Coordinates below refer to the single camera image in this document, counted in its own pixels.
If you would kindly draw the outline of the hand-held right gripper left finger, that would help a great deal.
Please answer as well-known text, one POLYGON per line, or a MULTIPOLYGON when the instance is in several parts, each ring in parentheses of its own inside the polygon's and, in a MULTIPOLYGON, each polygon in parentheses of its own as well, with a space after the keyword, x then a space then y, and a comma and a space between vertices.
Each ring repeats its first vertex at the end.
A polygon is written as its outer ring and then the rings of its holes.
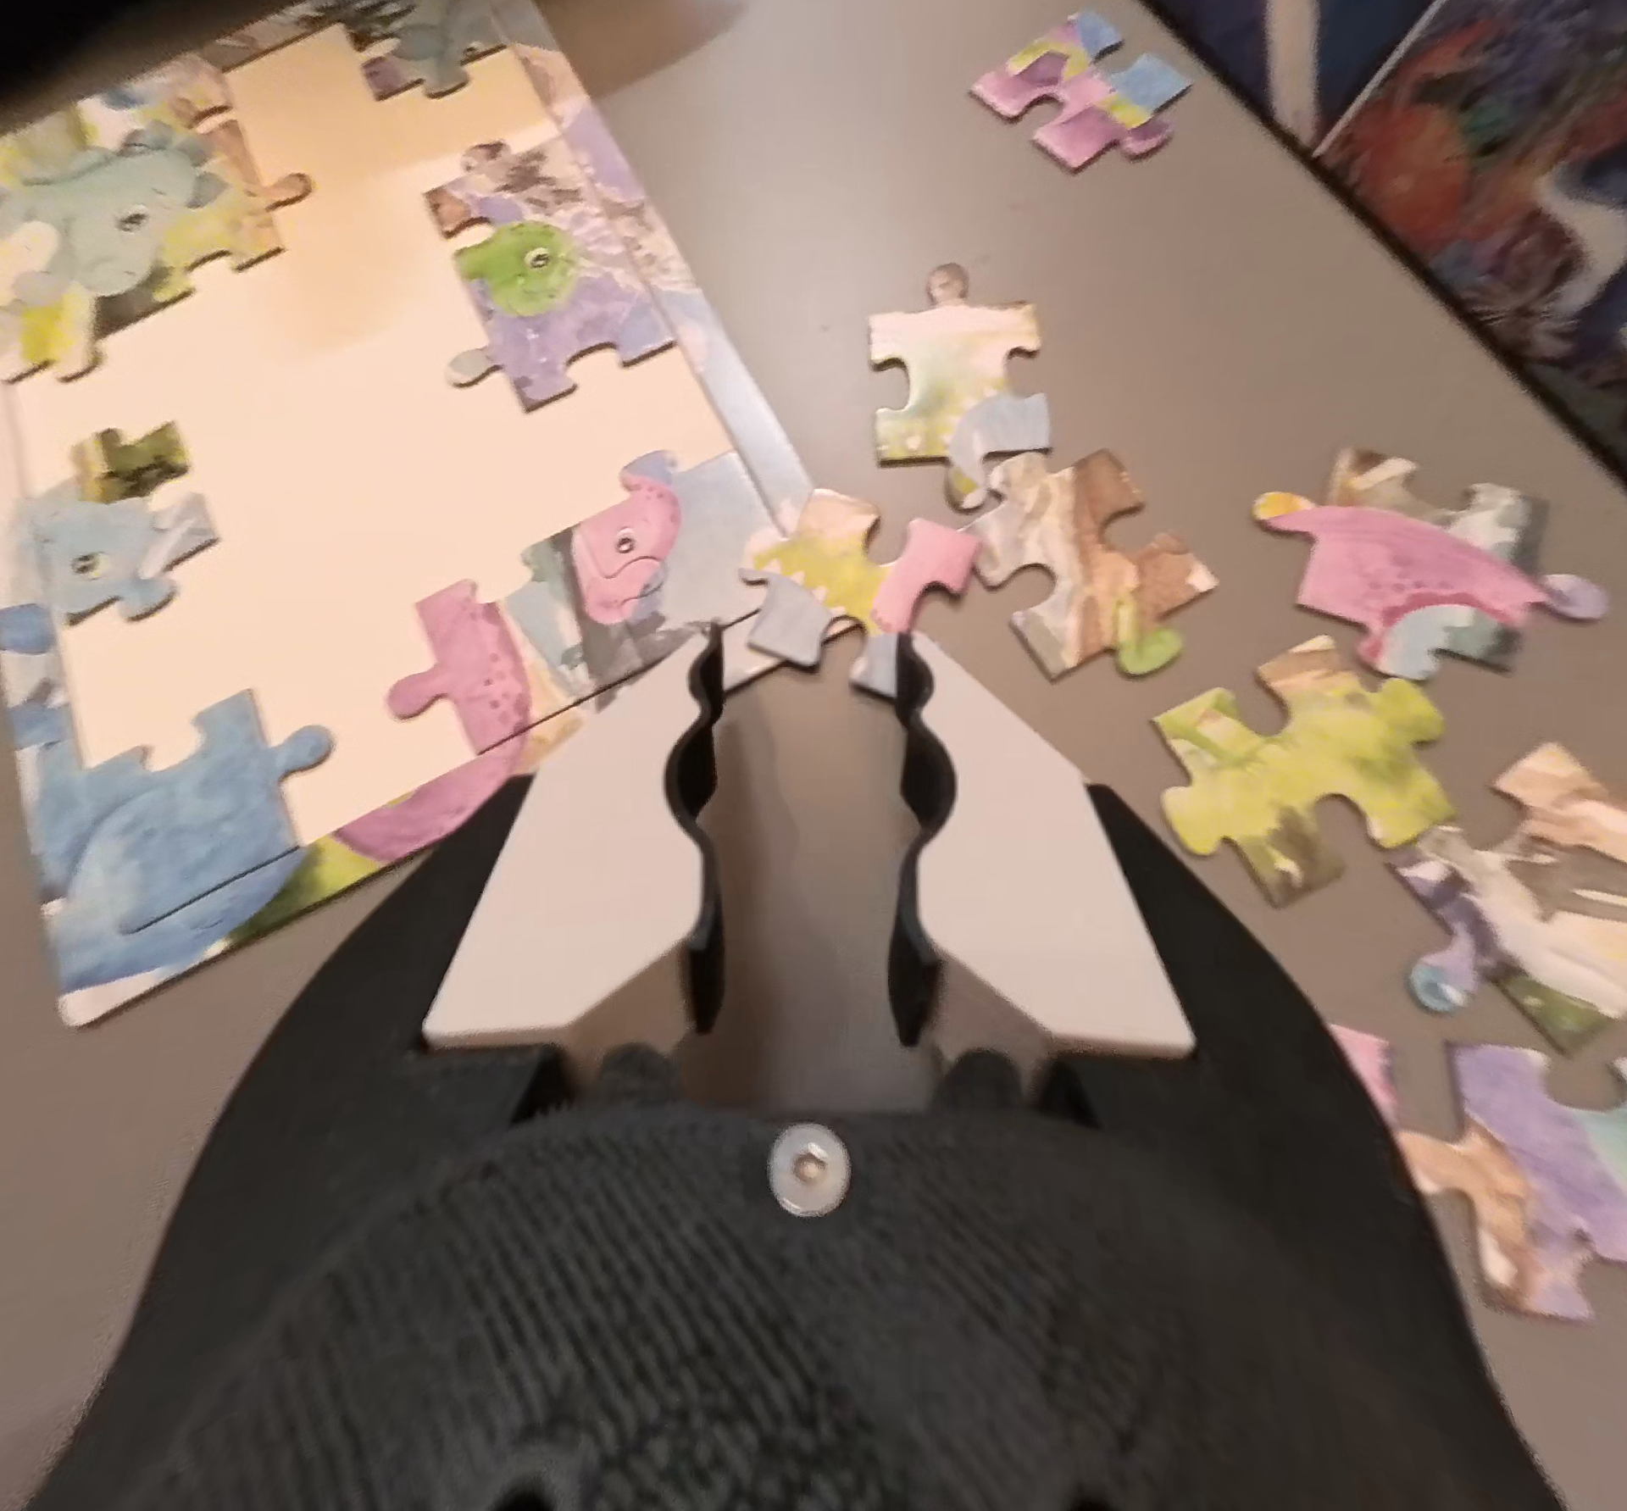
POLYGON ((725 984, 719 856, 722 630, 659 666, 536 769, 424 1017, 432 1051, 556 1049, 593 1074, 615 1049, 708 1034, 725 984))

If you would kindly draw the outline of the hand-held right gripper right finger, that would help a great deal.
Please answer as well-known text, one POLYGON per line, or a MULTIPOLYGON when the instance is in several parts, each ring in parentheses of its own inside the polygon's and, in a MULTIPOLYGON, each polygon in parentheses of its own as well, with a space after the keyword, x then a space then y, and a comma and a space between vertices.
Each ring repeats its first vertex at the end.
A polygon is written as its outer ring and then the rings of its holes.
POLYGON ((924 636, 893 712, 913 829, 890 932, 890 1013, 942 1066, 1176 1061, 1195 1034, 1088 780, 924 636))

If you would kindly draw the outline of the yellow green pink puzzle piece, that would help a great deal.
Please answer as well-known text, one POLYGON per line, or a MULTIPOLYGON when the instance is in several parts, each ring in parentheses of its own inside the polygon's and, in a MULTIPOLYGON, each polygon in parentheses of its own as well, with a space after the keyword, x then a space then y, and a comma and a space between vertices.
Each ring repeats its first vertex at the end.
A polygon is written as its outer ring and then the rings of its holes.
POLYGON ((869 556, 880 512, 861 500, 815 490, 786 536, 766 531, 742 551, 741 578, 763 586, 746 646, 768 659, 803 669, 819 668, 830 630, 852 624, 864 630, 851 683, 893 700, 898 646, 913 630, 930 590, 966 593, 981 554, 981 539, 930 520, 913 520, 905 546, 890 563, 869 556))

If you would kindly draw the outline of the dinosaur puzzle board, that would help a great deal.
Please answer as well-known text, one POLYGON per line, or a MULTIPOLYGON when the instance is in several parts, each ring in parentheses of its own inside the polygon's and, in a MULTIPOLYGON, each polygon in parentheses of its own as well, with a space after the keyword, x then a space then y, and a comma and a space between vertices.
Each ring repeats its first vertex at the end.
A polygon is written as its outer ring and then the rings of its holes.
MULTIPOLYGON (((54 1008, 88 1029, 224 959, 456 830, 512 776, 580 729, 614 686, 573 697, 503 607, 530 571, 522 553, 620 500, 620 470, 666 451, 681 468, 736 454, 785 534, 812 481, 532 0, 488 0, 500 53, 446 99, 376 100, 353 19, 373 0, 303 0, 141 77, 3 129, 3 192, 115 149, 127 88, 153 75, 208 77, 263 182, 312 180, 275 214, 283 253, 246 270, 210 261, 188 297, 120 329, 97 324, 97 359, 3 383, 3 697, 54 1008), (571 366, 573 392, 525 410, 510 381, 446 381, 483 342, 424 195, 486 141, 563 136, 602 222, 583 237, 624 254, 675 336, 625 366, 612 349, 571 366), (175 598, 146 620, 115 608, 71 625, 46 605, 27 534, 30 498, 69 471, 71 444, 102 429, 136 437, 175 422, 191 473, 158 502, 200 493, 219 541, 173 571, 175 598), (473 754, 456 708, 397 720, 386 693, 430 668, 417 603, 473 581, 522 654, 534 724, 473 754), (95 768, 144 749, 185 759, 193 717, 251 691, 266 735, 322 725, 336 747, 283 783, 300 854, 147 929, 122 935, 97 893, 46 900, 30 830, 42 737, 68 722, 95 768)), ((100 297, 132 290, 185 219, 161 158, 137 212, 153 253, 130 273, 61 273, 100 297)))

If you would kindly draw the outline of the blue winged corner puzzle piece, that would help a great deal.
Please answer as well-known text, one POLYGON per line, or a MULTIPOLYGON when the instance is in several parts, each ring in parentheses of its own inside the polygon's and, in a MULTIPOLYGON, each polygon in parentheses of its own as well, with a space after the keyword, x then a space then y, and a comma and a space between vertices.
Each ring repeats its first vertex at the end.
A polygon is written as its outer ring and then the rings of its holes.
POLYGON ((351 21, 358 51, 390 44, 363 61, 373 99, 397 99, 419 88, 446 99, 469 82, 469 65, 502 51, 488 0, 373 0, 351 21))

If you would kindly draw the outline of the pink dinosaur puzzle piece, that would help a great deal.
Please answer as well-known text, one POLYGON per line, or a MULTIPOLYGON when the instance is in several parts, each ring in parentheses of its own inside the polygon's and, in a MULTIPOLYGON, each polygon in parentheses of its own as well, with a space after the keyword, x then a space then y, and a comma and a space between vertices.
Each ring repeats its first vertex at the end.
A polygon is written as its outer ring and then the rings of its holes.
POLYGON ((500 607, 481 600, 473 581, 420 600, 417 620, 432 663, 388 688, 385 707, 393 719, 410 720, 449 703, 473 754, 500 749, 534 724, 532 688, 515 637, 500 607))

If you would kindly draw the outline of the scattered loose puzzle pieces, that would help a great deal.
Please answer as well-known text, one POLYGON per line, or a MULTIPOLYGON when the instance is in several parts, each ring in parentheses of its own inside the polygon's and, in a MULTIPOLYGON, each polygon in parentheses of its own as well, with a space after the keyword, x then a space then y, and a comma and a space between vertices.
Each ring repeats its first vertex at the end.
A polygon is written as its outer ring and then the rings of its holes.
MULTIPOLYGON (((1349 803, 1444 930, 1408 971, 1413 1000, 1449 1017, 1495 988, 1569 1054, 1624 1022, 1624 795, 1568 747, 1539 744, 1493 783, 1517 808, 1513 830, 1476 846, 1419 751, 1446 732, 1425 690, 1444 659, 1505 673, 1534 614, 1593 624, 1610 597, 1544 569, 1547 502, 1480 481, 1439 505, 1415 475, 1408 459, 1344 449, 1320 497, 1256 498, 1263 531, 1307 546, 1297 605, 1359 629, 1354 652, 1380 681, 1317 636, 1258 669, 1285 713, 1269 735, 1227 690, 1166 710, 1154 727, 1185 781, 1161 808, 1191 854, 1230 846, 1283 907, 1341 874, 1319 810, 1349 803)), ((1624 1105, 1561 1105, 1530 1049, 1458 1044, 1449 1066, 1463 1128, 1454 1140, 1405 1130, 1408 1171, 1424 1193, 1471 1206, 1490 1298, 1591 1318, 1586 1267, 1624 1266, 1624 1105)))

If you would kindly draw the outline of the grey blue puzzle piece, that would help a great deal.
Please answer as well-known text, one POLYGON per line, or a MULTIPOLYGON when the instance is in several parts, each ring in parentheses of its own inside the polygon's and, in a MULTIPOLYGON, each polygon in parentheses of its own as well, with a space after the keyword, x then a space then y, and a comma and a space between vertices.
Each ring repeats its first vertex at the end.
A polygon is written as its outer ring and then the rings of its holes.
POLYGON ((663 608, 664 556, 615 531, 600 559, 586 529, 527 547, 530 578, 502 603, 559 685, 581 698, 641 674, 705 629, 663 608))

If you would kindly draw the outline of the pink lavender puzzle piece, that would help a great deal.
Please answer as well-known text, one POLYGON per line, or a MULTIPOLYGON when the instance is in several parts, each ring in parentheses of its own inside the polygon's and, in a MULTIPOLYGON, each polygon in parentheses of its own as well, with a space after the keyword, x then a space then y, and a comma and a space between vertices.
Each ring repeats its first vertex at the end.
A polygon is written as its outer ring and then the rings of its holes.
POLYGON ((580 607, 598 627, 734 624, 756 603, 741 580, 747 542, 768 529, 736 454, 688 468, 641 456, 620 470, 620 500, 571 532, 580 607))

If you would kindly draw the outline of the plain blue corner puzzle piece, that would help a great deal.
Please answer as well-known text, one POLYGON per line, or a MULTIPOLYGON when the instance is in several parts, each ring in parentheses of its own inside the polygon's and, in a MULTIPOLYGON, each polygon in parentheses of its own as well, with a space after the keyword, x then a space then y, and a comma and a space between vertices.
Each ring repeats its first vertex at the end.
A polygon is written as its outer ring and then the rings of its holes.
POLYGON ((168 768, 144 749, 88 768, 68 722, 42 737, 30 830, 46 900, 97 893, 132 935, 302 852, 283 783, 329 759, 332 732, 303 725, 275 742, 251 691, 200 710, 193 730, 195 749, 168 768))

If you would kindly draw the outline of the teal dinosaur eye puzzle piece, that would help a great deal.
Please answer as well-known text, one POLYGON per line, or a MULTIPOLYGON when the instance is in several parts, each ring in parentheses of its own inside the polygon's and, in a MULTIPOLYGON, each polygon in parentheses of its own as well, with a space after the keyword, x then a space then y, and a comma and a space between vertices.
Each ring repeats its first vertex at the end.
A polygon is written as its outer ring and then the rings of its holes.
POLYGON ((291 173, 271 182, 219 176, 225 185, 224 193, 169 227, 144 280, 125 293, 97 300, 95 320, 100 327, 130 326, 188 297, 193 292, 193 270, 205 263, 227 261, 236 271, 244 271, 283 253, 275 214, 310 198, 312 176, 291 173))

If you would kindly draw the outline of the teal yellow green puzzle piece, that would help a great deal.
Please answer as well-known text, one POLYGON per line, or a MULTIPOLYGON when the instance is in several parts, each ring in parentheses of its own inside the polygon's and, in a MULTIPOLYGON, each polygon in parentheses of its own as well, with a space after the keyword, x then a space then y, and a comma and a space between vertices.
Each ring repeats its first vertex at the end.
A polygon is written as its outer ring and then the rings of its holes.
POLYGON ((25 229, 3 243, 2 381, 51 370, 59 380, 86 375, 97 363, 103 297, 49 270, 56 241, 47 229, 25 229))

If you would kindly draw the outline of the purple blue yellow puzzle piece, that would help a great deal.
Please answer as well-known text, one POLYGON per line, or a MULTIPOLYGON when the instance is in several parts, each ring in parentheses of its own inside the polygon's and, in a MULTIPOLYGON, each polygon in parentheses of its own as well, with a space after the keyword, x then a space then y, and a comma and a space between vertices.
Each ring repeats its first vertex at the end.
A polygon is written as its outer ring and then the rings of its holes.
POLYGON ((1076 12, 981 75, 969 95, 1008 124, 1047 105, 1049 121, 1029 141, 1069 173, 1108 151, 1146 160, 1169 143, 1169 109, 1193 83, 1151 55, 1113 66, 1122 44, 1107 17, 1076 12))

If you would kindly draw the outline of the yellow blue sky puzzle piece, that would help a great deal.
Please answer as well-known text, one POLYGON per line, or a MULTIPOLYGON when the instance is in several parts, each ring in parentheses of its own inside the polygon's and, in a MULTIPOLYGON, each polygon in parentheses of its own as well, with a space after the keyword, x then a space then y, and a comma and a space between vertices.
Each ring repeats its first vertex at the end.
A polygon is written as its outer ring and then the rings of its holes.
POLYGON ((269 192, 230 97, 208 77, 153 75, 127 88, 130 129, 120 153, 161 158, 181 207, 200 212, 225 198, 261 204, 269 192))

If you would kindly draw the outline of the illustrated puzzle box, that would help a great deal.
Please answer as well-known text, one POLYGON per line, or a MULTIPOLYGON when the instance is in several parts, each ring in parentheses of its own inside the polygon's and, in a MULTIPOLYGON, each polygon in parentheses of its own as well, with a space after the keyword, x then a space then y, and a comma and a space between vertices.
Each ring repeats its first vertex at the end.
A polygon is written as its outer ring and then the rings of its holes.
POLYGON ((1625 464, 1625 0, 1146 0, 1625 464))

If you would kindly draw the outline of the teal dinosaur ear puzzle piece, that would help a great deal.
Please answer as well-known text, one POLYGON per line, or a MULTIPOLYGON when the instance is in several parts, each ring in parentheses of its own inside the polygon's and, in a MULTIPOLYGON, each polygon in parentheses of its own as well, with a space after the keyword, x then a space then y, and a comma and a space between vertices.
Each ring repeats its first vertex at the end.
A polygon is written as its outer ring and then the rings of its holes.
POLYGON ((51 178, 19 182, 3 192, 2 239, 19 237, 30 224, 53 231, 51 263, 61 273, 130 273, 153 256, 153 227, 146 219, 125 226, 139 210, 149 158, 156 153, 142 136, 114 149, 86 149, 71 156, 51 178))

